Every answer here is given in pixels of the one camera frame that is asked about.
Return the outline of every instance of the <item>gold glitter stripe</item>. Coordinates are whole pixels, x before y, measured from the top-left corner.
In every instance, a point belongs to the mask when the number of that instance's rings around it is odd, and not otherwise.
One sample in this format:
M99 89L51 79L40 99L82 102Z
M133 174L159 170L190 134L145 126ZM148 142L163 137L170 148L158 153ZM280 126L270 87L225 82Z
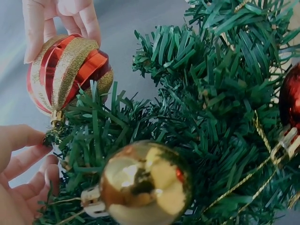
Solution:
M106 72L98 81L97 81L97 90L99 94L108 93L109 89L113 84L113 70ZM84 91L88 96L92 96L92 91L90 87ZM75 98L70 105L75 106L77 103L77 98Z
M48 51L48 49L58 40L66 38L67 35L58 35L53 38L51 38L49 41L47 41L41 50L41 52L38 54L37 58L33 61L31 66L31 73L30 73L30 82L32 86L32 92L33 95L36 96L36 98L40 101L40 103L48 109L49 111L52 110L51 103L48 100L48 96L46 93L45 87L41 87L40 79L39 79L39 72L42 66L42 59L45 55L45 53Z
M65 48L57 64L53 79L53 110L61 110L72 88L74 79L86 57L99 46L94 40L77 37Z

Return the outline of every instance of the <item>christmas ornament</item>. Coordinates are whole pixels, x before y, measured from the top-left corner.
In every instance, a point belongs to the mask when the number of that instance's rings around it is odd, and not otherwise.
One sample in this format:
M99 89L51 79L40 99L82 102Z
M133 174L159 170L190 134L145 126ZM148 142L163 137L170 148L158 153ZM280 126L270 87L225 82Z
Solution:
M179 154L135 142L110 158L98 185L82 192L77 215L110 215L121 225L169 225L186 211L191 192L188 165Z
M108 55L94 40L80 35L58 35L47 41L30 65L27 89L37 108L51 116L53 125L63 120L63 110L76 103L79 89L91 94L90 81L107 93L113 82Z
M300 63L286 75L279 94L279 113L282 125L300 131Z

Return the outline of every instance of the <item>fingernail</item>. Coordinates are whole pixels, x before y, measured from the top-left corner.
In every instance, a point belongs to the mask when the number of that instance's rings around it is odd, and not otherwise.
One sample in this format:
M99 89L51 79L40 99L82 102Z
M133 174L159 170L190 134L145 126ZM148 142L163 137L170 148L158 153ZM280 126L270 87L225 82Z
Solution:
M30 60L29 60L29 54L30 54L30 49L27 48L26 52L25 52L25 56L24 56L24 64L31 63Z

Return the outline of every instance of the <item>christmas tree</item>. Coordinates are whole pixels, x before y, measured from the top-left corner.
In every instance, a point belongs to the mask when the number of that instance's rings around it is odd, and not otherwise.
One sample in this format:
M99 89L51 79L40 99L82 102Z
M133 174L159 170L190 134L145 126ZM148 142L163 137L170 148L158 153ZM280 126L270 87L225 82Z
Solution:
M45 144L55 145L66 170L37 225L117 224L110 216L79 215L80 201L68 200L96 185L119 149L140 140L166 144L190 165L193 200L174 224L272 224L278 211L297 206L291 203L300 191L300 158L280 161L271 154L286 129L278 106L283 65L300 48L290 44L300 32L288 29L294 5L189 4L191 19L182 28L135 31L141 49L133 70L160 84L158 99L129 99L114 83L107 107L91 82L91 97L80 90L76 106L64 111L67 123L48 132Z

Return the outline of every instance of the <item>white ornament cap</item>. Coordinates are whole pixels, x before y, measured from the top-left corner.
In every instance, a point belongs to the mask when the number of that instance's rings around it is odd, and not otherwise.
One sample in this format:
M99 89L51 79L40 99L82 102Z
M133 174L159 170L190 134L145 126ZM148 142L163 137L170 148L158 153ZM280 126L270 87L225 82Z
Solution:
M106 217L105 205L100 199L99 185L91 187L81 192L81 206L90 217Z

